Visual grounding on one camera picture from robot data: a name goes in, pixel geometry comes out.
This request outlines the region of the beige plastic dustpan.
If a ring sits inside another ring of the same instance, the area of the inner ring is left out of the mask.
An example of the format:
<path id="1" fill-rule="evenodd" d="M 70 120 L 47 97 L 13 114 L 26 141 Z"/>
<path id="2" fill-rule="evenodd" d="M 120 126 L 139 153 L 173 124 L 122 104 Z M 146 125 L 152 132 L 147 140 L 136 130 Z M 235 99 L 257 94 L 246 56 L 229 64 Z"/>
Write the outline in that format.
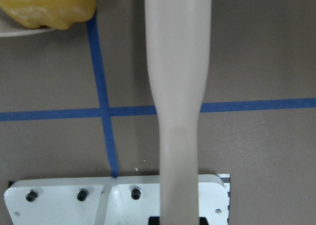
<path id="1" fill-rule="evenodd" d="M 28 36 L 35 35 L 45 32 L 53 31 L 50 27 L 41 27 L 39 29 L 27 29 L 20 25 L 18 22 L 13 20 L 8 14 L 3 10 L 0 10 L 0 37 L 18 37 L 18 36 Z"/>

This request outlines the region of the beige hand brush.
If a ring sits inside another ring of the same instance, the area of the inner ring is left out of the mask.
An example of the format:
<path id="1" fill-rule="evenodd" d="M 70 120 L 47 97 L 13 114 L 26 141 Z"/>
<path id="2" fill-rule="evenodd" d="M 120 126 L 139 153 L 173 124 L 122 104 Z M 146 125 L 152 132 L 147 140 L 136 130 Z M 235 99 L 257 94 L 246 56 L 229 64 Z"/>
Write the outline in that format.
<path id="1" fill-rule="evenodd" d="M 145 0 L 150 87 L 159 124 L 162 225 L 199 224 L 198 116 L 210 59 L 212 0 Z"/>

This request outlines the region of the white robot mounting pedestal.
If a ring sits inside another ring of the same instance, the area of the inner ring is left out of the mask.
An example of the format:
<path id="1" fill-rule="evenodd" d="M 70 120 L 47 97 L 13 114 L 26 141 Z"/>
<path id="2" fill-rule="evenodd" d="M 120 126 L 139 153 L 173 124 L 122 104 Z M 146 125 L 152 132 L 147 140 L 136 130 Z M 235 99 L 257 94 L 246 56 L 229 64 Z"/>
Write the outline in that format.
<path id="1" fill-rule="evenodd" d="M 157 225 L 159 177 L 15 181 L 4 193 L 15 225 Z"/>

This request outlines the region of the tan toy ginger root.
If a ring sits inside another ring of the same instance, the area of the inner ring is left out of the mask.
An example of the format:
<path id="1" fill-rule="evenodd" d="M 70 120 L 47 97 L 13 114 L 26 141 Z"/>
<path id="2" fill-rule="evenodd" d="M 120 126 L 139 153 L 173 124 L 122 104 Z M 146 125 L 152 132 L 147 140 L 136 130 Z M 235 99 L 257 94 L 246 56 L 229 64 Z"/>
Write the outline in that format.
<path id="1" fill-rule="evenodd" d="M 0 0 L 0 8 L 27 29 L 67 30 L 93 17 L 96 0 Z"/>

